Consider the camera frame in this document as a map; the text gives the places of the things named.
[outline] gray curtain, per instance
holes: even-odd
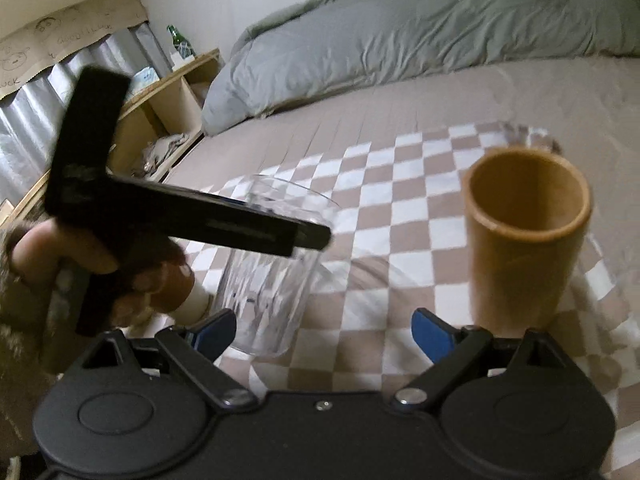
[[[142,23],[79,50],[0,100],[0,203],[17,205],[47,171],[64,103],[89,64],[129,75],[147,66],[160,77],[171,72],[148,23]]]

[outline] green bottle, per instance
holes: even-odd
[[[167,25],[166,30],[171,34],[171,38],[174,41],[174,49],[178,51],[178,54],[180,54],[182,59],[196,55],[191,43],[189,43],[189,40],[180,34],[180,31],[177,28],[173,25]]]

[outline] wooden cup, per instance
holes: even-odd
[[[474,323],[522,337],[554,318],[591,217],[584,175],[559,155],[501,148],[463,179]]]

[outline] gray blanket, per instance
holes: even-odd
[[[348,89],[540,57],[640,55],[640,0],[309,0],[246,30],[209,135]]]

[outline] clear glass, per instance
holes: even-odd
[[[279,178],[252,178],[246,202],[264,211],[333,226],[338,205],[306,187]],[[215,309],[236,313],[233,348],[277,356],[291,346],[300,326],[319,251],[296,248],[292,257],[233,250],[218,287]]]

